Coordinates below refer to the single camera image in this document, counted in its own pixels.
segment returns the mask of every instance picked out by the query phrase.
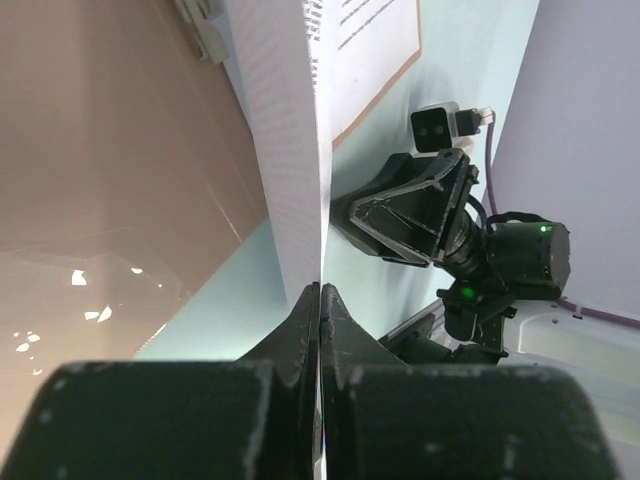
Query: brown border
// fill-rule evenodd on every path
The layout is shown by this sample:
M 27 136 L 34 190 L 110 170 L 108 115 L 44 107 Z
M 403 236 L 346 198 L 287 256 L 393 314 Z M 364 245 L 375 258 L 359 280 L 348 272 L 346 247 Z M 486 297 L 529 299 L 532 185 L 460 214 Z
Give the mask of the brown border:
M 380 102 L 380 100 L 382 100 L 382 98 L 389 92 L 389 90 L 391 90 L 391 87 L 395 85 L 395 83 L 400 79 L 400 77 L 402 77 L 402 75 L 404 75 L 406 71 L 409 70 L 409 67 L 411 67 L 411 65 L 413 65 L 418 60 L 418 58 L 420 58 L 420 56 L 422 55 L 422 25 L 420 22 L 421 20 L 420 0 L 416 0 L 416 8 L 417 8 L 417 14 L 418 14 L 418 45 L 419 45 L 418 50 L 413 55 L 411 55 L 409 59 L 404 63 L 404 65 L 402 65 L 402 67 L 400 67 L 400 69 L 393 74 L 393 76 L 387 81 L 387 83 L 384 84 L 382 89 L 376 94 L 375 97 L 373 97 L 373 99 L 364 108 L 364 110 L 360 112 L 360 115 L 358 115 L 356 119 L 353 122 L 351 122 L 351 125 L 349 125 L 344 130 L 344 132 L 342 132 L 333 140 L 334 152 L 338 149 L 338 147 L 342 144 L 342 142 L 344 142 L 347 139 L 347 137 L 351 135 L 351 133 L 353 133 L 353 131 L 358 127 L 358 125 L 362 123 L 362 120 L 364 120 L 365 117 L 369 115 L 369 113 L 371 113 L 371 110 L 373 110 L 374 107 Z

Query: brown surface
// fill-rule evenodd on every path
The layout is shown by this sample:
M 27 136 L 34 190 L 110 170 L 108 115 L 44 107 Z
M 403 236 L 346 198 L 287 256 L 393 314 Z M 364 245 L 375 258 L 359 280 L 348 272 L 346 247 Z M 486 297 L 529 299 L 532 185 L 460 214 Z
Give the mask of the brown surface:
M 230 83 L 181 21 L 171 0 L 0 2 L 0 454 L 53 368 L 131 356 L 266 218 Z
M 373 100 L 371 100 L 371 102 L 369 102 L 369 104 L 365 107 L 365 109 L 362 110 L 360 115 L 358 115 L 358 117 L 353 121 L 353 123 L 349 125 L 348 128 L 346 128 L 340 135 L 338 135 L 333 140 L 334 152 L 338 149 L 340 145 L 342 145 L 342 142 L 344 142 L 349 137 L 349 135 L 351 135 L 351 133 L 353 133 L 353 131 L 356 128 L 358 128 L 358 125 L 362 123 L 362 120 L 364 120 L 367 117 L 367 115 L 371 113 L 371 110 L 373 110 L 375 106 L 378 103 L 380 103 L 380 100 L 382 100 L 382 98 L 384 98 L 384 96 L 389 92 L 389 90 L 391 90 L 391 87 L 393 87 L 396 84 L 396 82 L 400 79 L 400 77 L 402 77 L 402 75 L 404 75 L 406 71 L 409 70 L 411 65 L 416 63 L 416 61 L 422 55 L 422 28 L 420 26 L 420 0 L 416 0 L 416 5 L 417 5 L 416 7 L 417 14 L 418 14 L 418 43 L 420 45 L 418 47 L 418 50 L 416 50 L 416 52 L 413 55 L 411 55 L 406 62 L 404 62 L 402 67 L 400 67 L 400 69 L 389 79 L 389 81 L 384 84 L 382 89 L 378 92 L 378 94 L 375 97 L 373 97 Z

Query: green light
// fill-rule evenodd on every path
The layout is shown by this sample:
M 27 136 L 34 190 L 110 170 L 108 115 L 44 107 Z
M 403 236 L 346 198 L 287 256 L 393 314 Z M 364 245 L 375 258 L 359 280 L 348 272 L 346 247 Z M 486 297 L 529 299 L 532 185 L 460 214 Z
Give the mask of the green light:
M 476 296 L 476 292 L 473 290 L 473 288 L 470 288 L 470 287 L 463 287 L 461 292 L 462 292 L 462 296 L 469 300 L 475 298 Z

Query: gray wall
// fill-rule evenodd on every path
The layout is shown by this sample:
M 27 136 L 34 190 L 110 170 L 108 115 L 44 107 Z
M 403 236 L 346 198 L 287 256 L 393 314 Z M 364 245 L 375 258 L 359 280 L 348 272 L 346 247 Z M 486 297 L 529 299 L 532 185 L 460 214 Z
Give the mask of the gray wall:
M 640 2 L 542 0 L 494 162 L 498 208 L 571 230 L 565 293 L 640 314 Z

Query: light blue tabletop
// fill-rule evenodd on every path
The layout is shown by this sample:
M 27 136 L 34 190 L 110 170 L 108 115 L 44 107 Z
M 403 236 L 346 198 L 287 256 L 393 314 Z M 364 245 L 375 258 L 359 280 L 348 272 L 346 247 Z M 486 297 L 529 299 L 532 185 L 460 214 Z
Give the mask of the light blue tabletop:
M 538 0 L 422 0 L 422 56 L 335 152 L 334 197 L 366 184 L 392 153 L 411 150 L 408 115 L 415 109 L 456 101 L 461 108 L 491 106 L 504 119 L 537 7 Z M 232 59 L 229 74 L 241 95 L 233 65 Z M 499 122 L 494 145 L 501 131 Z M 480 168 L 482 151 L 478 144 L 472 154 Z M 474 192 L 481 197 L 483 190 L 481 184 Z M 330 229 L 324 281 L 338 287 L 352 316 L 377 337 L 435 300 L 450 279 L 433 268 L 368 257 Z M 287 313 L 267 222 L 138 358 L 235 359 Z

